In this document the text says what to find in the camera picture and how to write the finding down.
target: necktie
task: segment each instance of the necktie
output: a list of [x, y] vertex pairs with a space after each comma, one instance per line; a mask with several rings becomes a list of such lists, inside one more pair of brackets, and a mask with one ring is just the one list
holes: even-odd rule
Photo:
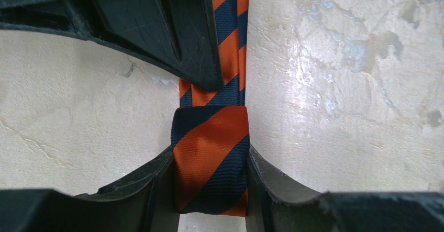
[[171, 128], [174, 201], [179, 213], [246, 216], [245, 103], [248, 0], [213, 0], [225, 86], [205, 92], [180, 80]]

